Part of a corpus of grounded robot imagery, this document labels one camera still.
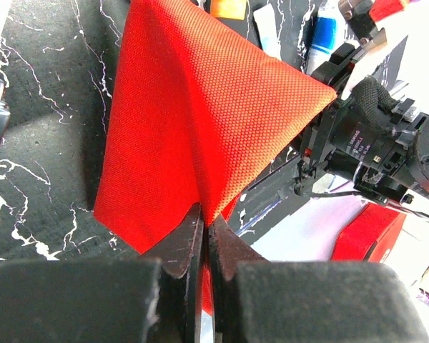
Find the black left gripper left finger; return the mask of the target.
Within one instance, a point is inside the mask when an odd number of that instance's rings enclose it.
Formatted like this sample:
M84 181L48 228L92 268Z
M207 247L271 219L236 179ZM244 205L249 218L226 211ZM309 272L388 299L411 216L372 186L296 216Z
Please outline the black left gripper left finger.
M198 342L202 208L129 259L0 266L0 342Z

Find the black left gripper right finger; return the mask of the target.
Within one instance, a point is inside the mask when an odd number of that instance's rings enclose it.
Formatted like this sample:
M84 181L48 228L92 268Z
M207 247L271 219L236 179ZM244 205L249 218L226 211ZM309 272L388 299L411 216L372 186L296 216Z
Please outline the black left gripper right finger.
M428 342L398 275L370 262L270 262L207 229L216 342Z

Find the red first aid kit pouch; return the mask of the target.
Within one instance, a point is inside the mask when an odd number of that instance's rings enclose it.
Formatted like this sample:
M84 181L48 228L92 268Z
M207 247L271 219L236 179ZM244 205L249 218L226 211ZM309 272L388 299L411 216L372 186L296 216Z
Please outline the red first aid kit pouch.
M193 204L228 217L335 97L190 1L133 1L94 216L140 253Z

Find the blue white packet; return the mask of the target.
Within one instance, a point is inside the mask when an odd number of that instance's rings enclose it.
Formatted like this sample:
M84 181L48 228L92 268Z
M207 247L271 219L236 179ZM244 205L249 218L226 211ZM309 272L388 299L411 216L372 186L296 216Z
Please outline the blue white packet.
M281 45L277 36L275 11L271 4L267 4L253 12L253 18L257 26L260 45L268 55L278 60L281 57Z

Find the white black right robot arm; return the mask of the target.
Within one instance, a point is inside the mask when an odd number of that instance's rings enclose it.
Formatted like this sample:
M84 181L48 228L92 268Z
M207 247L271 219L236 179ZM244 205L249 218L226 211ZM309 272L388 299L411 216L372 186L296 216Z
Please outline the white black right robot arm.
M360 196L429 222L429 214L408 208L414 194L429 201L429 114L412 99L392 98L374 77L363 79L348 99L336 99L321 111L292 146L300 155L296 195L325 198L312 187L328 173L353 184L336 197Z

